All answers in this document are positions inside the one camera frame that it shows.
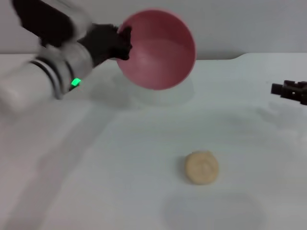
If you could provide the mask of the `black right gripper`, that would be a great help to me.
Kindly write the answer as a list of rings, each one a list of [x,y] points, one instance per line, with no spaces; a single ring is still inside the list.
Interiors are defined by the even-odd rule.
[[[281,98],[300,102],[302,105],[307,104],[307,82],[285,80],[283,84],[273,83],[271,94],[281,95]]]

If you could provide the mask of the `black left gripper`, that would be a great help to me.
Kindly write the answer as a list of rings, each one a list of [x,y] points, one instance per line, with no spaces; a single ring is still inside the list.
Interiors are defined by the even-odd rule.
[[[131,32],[131,26],[119,32],[112,24],[94,24],[78,43],[89,52],[93,67],[96,67],[112,58],[128,60],[132,49]]]

